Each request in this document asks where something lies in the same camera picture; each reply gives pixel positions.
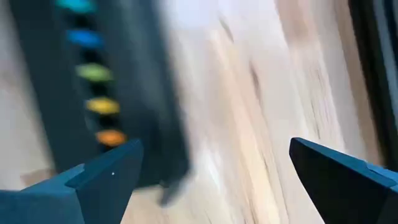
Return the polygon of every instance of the light wood surface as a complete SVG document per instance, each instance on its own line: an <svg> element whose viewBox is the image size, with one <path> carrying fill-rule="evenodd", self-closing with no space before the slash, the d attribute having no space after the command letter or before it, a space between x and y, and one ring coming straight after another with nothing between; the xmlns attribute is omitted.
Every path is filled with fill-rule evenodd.
<svg viewBox="0 0 398 224"><path fill-rule="evenodd" d="M346 0L167 0L160 12L193 170L167 208L157 205L159 189L135 192L123 223L322 223L289 159L295 136L382 164ZM0 40L17 49L3 21ZM6 77L5 64L21 60L4 53L15 49L0 48ZM15 66L12 73L22 77L24 70ZM22 95L20 102L35 111L25 85L2 91L1 103ZM34 122L22 135L36 136L37 117L20 124L26 115L16 116L11 125ZM21 135L12 134L1 140ZM25 164L7 163L0 183L10 179L7 169L18 168L19 177L50 167L44 144L37 145L0 150L2 159L17 159L7 154L12 149L21 152L21 163L40 164L21 170ZM27 158L27 148L39 159Z"/></svg>

